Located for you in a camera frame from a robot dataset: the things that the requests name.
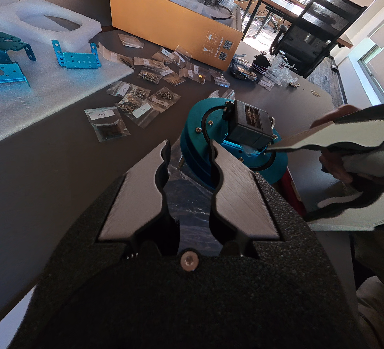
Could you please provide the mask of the white foam sheet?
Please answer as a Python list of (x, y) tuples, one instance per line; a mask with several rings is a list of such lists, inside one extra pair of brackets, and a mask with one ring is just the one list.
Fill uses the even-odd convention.
[(11, 60), (19, 63), (30, 87), (24, 81), (1, 83), (1, 140), (133, 73), (125, 64), (102, 56), (97, 70), (66, 69), (58, 65), (51, 44), (30, 44), (35, 62), (24, 50), (8, 52)]

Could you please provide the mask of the black servo motor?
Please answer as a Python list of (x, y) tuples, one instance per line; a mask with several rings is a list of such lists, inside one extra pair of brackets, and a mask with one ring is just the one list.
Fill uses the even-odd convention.
[(227, 141), (259, 150), (273, 139), (271, 121), (266, 111), (235, 100), (225, 103), (222, 118), (228, 121)]

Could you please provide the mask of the clear bag of small parts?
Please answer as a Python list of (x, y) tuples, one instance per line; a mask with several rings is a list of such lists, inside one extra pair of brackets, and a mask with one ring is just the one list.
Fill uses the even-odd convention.
[(271, 91), (274, 85), (294, 88), (300, 87), (300, 84), (297, 83), (298, 78), (291, 75), (291, 68), (292, 66), (289, 65), (285, 53), (280, 51), (277, 55), (271, 57), (271, 66), (258, 81), (258, 85), (268, 91)]

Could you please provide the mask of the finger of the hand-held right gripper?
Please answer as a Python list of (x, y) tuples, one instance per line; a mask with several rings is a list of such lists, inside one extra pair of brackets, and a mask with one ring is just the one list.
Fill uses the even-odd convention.
[(304, 220), (313, 231), (373, 231), (384, 223), (383, 190), (328, 198)]
[(362, 153), (381, 148), (384, 141), (384, 105), (376, 105), (329, 121), (274, 143), (266, 152), (300, 149)]

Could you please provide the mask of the teal round robot base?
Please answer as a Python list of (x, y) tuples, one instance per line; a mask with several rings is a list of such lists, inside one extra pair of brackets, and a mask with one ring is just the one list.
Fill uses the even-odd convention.
[(274, 119), (270, 118), (273, 139), (263, 149), (253, 150), (249, 146), (238, 145), (226, 140), (228, 121), (222, 118), (228, 98), (207, 98), (195, 104), (189, 112), (180, 137), (180, 147), (189, 168), (210, 187), (211, 164), (209, 161), (210, 140), (215, 140), (224, 149), (243, 162), (253, 172), (259, 172), (270, 184), (284, 175), (288, 157), (286, 153), (266, 152), (268, 146), (281, 140), (273, 129)]

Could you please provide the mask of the white foam block with hole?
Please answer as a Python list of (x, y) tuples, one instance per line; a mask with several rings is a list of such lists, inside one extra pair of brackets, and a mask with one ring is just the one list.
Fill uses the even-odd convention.
[[(68, 30), (48, 17), (79, 25)], [(65, 52), (75, 52), (101, 31), (98, 21), (45, 0), (0, 0), (0, 31), (22, 40), (51, 45), (58, 40)]]

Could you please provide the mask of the black office chair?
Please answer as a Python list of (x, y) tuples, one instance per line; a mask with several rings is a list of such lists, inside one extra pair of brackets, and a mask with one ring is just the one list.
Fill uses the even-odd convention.
[(350, 0), (310, 0), (282, 39), (283, 26), (280, 26), (270, 53), (285, 52), (296, 73), (307, 78), (366, 9), (367, 6)]

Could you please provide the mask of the teal perforated metal bracket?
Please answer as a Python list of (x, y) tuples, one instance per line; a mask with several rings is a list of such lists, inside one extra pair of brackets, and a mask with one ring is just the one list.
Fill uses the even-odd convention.
[(20, 51), (21, 49), (26, 51), (30, 60), (36, 61), (36, 57), (29, 43), (23, 42), (16, 36), (0, 32), (0, 64), (12, 63), (7, 52), (9, 50)]

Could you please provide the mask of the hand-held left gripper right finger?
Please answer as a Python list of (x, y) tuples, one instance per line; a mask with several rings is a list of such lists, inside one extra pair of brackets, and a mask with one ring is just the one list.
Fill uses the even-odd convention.
[(209, 227), (223, 245), (221, 255), (258, 257), (254, 241), (280, 235), (255, 174), (215, 140), (210, 140), (212, 194)]

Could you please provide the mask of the dark blue parts bag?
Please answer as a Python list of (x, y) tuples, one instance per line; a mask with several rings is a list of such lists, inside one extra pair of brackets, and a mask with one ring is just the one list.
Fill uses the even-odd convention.
[(252, 81), (258, 84), (258, 76), (252, 69), (251, 63), (241, 57), (233, 57), (231, 63), (229, 64), (229, 71), (234, 78)]

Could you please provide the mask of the pile of small screw bags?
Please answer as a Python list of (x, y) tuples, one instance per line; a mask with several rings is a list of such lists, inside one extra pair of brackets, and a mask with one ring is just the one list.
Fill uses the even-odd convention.
[[(186, 82), (188, 78), (204, 84), (211, 77), (209, 70), (198, 68), (197, 65), (188, 62), (186, 66), (190, 68), (182, 68), (178, 72), (173, 71), (167, 65), (168, 63), (175, 62), (178, 66), (182, 66), (184, 60), (189, 59), (189, 55), (181, 48), (178, 48), (179, 51), (174, 53), (160, 48), (152, 58), (127, 57), (111, 52), (101, 43), (99, 43), (98, 48), (99, 53), (107, 60), (125, 64), (132, 70), (135, 67), (142, 67), (137, 77), (155, 85), (164, 80), (176, 87)], [(146, 128), (156, 116), (169, 109), (180, 99), (180, 95), (168, 87), (161, 87), (156, 92), (151, 93), (150, 89), (121, 80), (112, 83), (106, 92), (109, 95), (119, 97), (120, 101), (111, 107), (84, 111), (99, 142), (130, 134), (122, 120), (122, 114), (141, 128)]]

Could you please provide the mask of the blue bracket with round hole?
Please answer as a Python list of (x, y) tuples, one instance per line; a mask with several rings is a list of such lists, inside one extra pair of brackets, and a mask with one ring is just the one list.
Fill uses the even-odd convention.
[(22, 81), (25, 81), (30, 87), (20, 65), (17, 62), (13, 62), (5, 50), (0, 50), (0, 83)]

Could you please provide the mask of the person's right hand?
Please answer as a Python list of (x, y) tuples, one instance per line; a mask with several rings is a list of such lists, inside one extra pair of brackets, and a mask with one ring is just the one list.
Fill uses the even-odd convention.
[[(359, 110), (359, 108), (350, 104), (339, 106), (333, 111), (315, 120), (310, 126), (310, 129), (320, 126), (324, 123), (334, 121), (342, 116), (349, 115)], [(327, 148), (322, 148), (319, 161), (334, 178), (342, 181), (345, 184), (352, 183), (353, 177), (345, 170), (343, 166), (342, 155), (340, 153), (331, 152)]]

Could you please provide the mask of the grey desk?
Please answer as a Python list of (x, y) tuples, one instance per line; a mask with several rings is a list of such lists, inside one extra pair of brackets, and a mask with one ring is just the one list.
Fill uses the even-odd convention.
[[(48, 1), (104, 27), (111, 24), (109, 0)], [(333, 109), (329, 93), (302, 78), (300, 88), (275, 86), (270, 92), (228, 79), (236, 98), (276, 118), (282, 137), (306, 130)], [(160, 142), (168, 139), (173, 144), (191, 107), (214, 90), (213, 83), (204, 87), (187, 82), (175, 106), (146, 129), (126, 119), (130, 136), (99, 143), (84, 109), (113, 105), (103, 87), (1, 141), (1, 320), (34, 287), (52, 251), (82, 212)], [(320, 201), (310, 196), (323, 190), (316, 177), (318, 156), (309, 151), (289, 156), (290, 171), (308, 210)]]

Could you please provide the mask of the red pen screwdriver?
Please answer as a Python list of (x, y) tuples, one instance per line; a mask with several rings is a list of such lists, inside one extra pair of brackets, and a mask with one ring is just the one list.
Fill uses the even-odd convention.
[(273, 183), (272, 186), (300, 216), (306, 215), (304, 203), (300, 198), (288, 167), (282, 178)]

